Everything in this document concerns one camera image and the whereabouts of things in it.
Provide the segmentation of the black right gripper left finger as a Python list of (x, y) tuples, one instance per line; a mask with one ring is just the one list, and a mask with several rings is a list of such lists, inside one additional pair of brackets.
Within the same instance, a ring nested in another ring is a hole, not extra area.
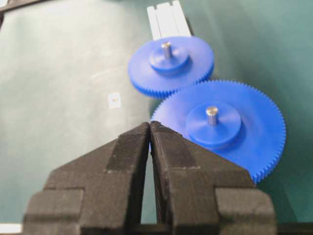
[(141, 218), (150, 126), (53, 170), (23, 218), (25, 235), (124, 235)]

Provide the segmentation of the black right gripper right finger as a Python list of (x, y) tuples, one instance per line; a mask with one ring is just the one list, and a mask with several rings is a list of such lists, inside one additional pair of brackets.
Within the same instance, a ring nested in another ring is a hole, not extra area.
[(157, 221), (174, 235), (274, 235), (271, 198), (247, 170), (150, 124)]

